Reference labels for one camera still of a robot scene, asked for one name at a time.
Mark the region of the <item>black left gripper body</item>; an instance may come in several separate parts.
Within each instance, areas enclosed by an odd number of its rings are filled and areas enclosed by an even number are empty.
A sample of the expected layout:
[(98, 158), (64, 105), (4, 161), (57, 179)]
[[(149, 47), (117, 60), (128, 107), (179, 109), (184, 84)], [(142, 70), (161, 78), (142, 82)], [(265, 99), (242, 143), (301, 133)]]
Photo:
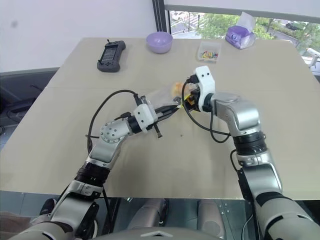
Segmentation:
[(154, 129), (157, 137), (161, 138), (163, 135), (159, 130), (158, 122), (161, 120), (161, 117), (163, 116), (163, 106), (149, 106), (149, 109), (153, 120), (153, 122), (149, 125), (149, 130)]

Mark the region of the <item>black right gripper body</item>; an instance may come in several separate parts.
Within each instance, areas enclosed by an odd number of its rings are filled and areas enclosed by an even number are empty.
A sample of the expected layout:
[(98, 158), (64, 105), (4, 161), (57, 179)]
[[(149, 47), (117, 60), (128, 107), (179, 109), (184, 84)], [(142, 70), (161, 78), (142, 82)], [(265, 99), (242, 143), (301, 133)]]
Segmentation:
[(198, 84), (187, 83), (184, 87), (184, 106), (188, 112), (197, 111), (200, 112), (199, 98), (200, 87)]

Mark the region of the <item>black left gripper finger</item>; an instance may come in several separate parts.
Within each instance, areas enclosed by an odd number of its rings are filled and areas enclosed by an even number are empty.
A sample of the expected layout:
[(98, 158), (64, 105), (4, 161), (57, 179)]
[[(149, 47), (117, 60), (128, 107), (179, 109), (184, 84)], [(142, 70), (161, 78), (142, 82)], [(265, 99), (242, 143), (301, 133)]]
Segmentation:
[(156, 109), (156, 113), (175, 113), (178, 109), (177, 105), (163, 105)]
[(176, 113), (179, 110), (179, 108), (175, 107), (175, 108), (170, 108), (167, 110), (163, 110), (161, 112), (161, 116), (159, 117), (160, 121), (163, 121), (169, 117), (171, 117), (174, 113)]

